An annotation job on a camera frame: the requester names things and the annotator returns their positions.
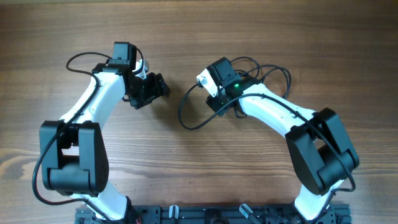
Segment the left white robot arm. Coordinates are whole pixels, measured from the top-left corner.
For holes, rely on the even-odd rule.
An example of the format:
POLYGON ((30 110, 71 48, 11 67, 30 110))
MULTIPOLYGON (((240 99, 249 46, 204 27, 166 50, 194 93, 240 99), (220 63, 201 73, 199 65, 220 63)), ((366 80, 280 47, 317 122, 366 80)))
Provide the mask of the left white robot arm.
POLYGON ((161 74, 149 72, 141 50, 129 42, 115 42, 112 56, 88 75, 90 84, 73 108, 39 129, 33 194, 51 206, 82 202, 103 223, 140 223, 131 200, 108 180, 101 131, 119 101, 138 110, 168 96, 169 87, 161 74))

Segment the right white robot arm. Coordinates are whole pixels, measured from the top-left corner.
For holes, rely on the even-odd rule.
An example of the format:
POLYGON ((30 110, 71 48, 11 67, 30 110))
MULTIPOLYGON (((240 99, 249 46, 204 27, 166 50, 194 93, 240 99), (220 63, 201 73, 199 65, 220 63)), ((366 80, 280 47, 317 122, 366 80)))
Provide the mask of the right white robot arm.
POLYGON ((308 222, 318 221, 336 192, 348 179, 353 192, 352 172, 359 156, 339 116, 331 109, 314 111, 297 106, 271 92, 264 79, 235 70, 223 57, 197 76, 209 95, 206 103, 216 114, 229 108, 262 121, 284 137, 294 171, 301 181, 294 201, 298 214, 308 222))

